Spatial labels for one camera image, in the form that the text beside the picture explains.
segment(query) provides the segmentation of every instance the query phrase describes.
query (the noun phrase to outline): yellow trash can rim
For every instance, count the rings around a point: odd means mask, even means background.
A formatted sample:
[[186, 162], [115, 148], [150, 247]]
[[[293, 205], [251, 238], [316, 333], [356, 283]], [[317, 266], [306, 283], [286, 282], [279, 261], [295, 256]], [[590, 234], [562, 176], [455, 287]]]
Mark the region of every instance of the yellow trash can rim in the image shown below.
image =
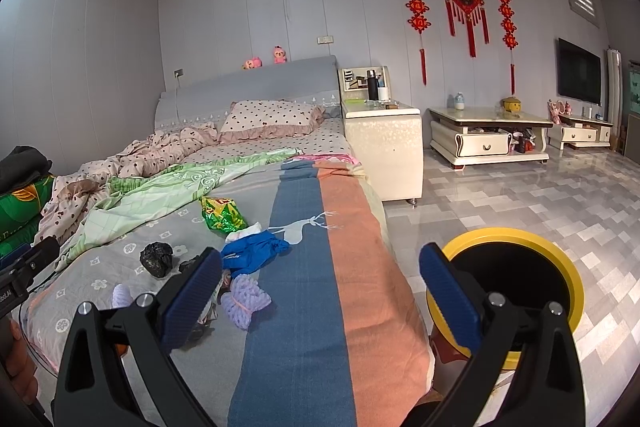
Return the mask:
[[[584, 311], [584, 287], [582, 286], [582, 280], [580, 279], [578, 270], [560, 248], [543, 237], [524, 230], [488, 227], [485, 229], [471, 230], [470, 232], [459, 235], [449, 241], [442, 249], [442, 252], [447, 259], [451, 260], [462, 251], [484, 243], [514, 243], [530, 248], [551, 261], [562, 274], [569, 289], [569, 328], [572, 332], [575, 331], [582, 317], [582, 312]], [[466, 347], [458, 345], [453, 338], [453, 334], [429, 290], [427, 290], [427, 306], [433, 323], [447, 339], [447, 342], [466, 357], [471, 357], [471, 352]], [[509, 351], [502, 368], [505, 370], [516, 369], [518, 360], [520, 360], [520, 352]]]

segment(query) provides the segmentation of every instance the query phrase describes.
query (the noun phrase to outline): floor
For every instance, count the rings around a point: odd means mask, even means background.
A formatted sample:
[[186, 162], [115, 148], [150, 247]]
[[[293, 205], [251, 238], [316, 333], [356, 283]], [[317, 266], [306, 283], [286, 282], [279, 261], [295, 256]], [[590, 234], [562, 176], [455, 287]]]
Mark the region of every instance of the floor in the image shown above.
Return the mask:
[[424, 191], [412, 208], [385, 203], [398, 264], [425, 322], [420, 247], [479, 227], [513, 227], [556, 243], [582, 278], [585, 311], [575, 331], [588, 425], [617, 400], [640, 363], [640, 166], [609, 151], [550, 150], [536, 162], [454, 171], [436, 152], [424, 158]]

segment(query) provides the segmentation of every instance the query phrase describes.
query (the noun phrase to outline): blue gripper pad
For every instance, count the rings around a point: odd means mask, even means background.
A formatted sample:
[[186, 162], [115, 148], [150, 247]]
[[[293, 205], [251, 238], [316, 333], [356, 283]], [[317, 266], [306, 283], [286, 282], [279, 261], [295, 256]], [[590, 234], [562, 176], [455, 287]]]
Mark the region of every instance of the blue gripper pad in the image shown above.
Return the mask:
[[424, 245], [420, 250], [420, 275], [456, 342], [475, 354], [482, 343], [480, 317], [450, 272], [449, 261], [436, 248]]
[[167, 353], [182, 347], [187, 341], [222, 277], [220, 252], [214, 248], [207, 248], [200, 255], [202, 259], [184, 273], [171, 277], [158, 292], [159, 301], [164, 298], [169, 301], [166, 307], [162, 306], [164, 303], [161, 302], [160, 308], [160, 343]]

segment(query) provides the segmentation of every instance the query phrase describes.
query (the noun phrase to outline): black thermos bottle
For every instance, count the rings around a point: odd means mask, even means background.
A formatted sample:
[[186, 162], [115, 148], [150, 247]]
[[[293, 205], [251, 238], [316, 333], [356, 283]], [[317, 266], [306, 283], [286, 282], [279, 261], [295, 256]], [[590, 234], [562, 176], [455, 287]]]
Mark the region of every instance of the black thermos bottle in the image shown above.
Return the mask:
[[376, 78], [376, 70], [367, 70], [367, 90], [369, 91], [369, 100], [378, 99], [378, 79]]

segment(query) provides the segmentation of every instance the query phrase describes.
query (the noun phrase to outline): wall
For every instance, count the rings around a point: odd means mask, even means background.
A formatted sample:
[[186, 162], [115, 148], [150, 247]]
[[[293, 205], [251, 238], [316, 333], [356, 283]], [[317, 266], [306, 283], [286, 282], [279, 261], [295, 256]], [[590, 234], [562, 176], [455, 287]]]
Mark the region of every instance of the wall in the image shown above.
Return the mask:
[[[418, 33], [406, 22], [407, 1], [159, 0], [164, 81], [172, 89], [178, 68], [184, 68], [184, 85], [237, 70], [254, 55], [270, 61], [279, 44], [292, 59], [331, 53], [343, 68], [386, 64], [394, 96], [422, 110], [445, 105], [458, 91], [468, 105], [490, 107], [510, 93], [510, 52], [502, 42], [497, 0], [485, 0], [491, 43], [482, 42], [477, 27], [475, 59], [462, 25], [457, 37], [450, 36], [444, 0], [425, 0], [433, 23], [422, 34], [427, 86], [422, 85]], [[556, 97], [554, 38], [602, 57], [605, 71], [606, 24], [601, 17], [596, 28], [572, 12], [567, 0], [513, 0], [511, 5], [520, 43], [514, 51], [516, 94], [524, 110], [546, 116], [546, 100]], [[318, 45], [316, 38], [323, 35], [334, 36], [334, 44]], [[575, 102], [574, 110], [580, 106]], [[428, 125], [424, 131], [428, 139]]]
[[158, 0], [2, 0], [0, 64], [0, 156], [31, 145], [74, 172], [152, 131]]
[[640, 62], [640, 1], [602, 0], [609, 42], [622, 55], [623, 123], [629, 114], [629, 60]]

